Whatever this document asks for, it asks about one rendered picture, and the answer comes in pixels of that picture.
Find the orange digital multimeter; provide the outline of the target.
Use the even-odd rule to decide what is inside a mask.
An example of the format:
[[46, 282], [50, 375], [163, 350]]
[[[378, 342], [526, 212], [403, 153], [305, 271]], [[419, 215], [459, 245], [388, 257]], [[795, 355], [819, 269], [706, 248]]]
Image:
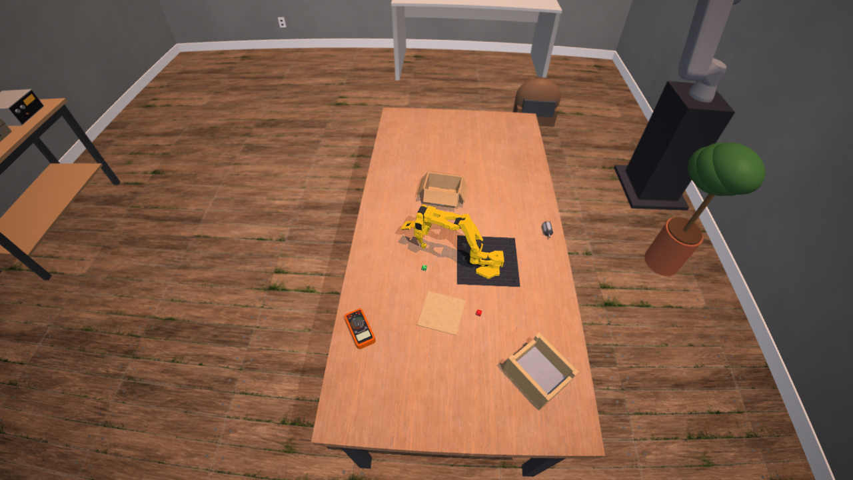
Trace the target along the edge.
[[345, 321], [353, 334], [353, 339], [359, 349], [375, 343], [374, 332], [371, 330], [365, 313], [361, 308], [345, 314]]

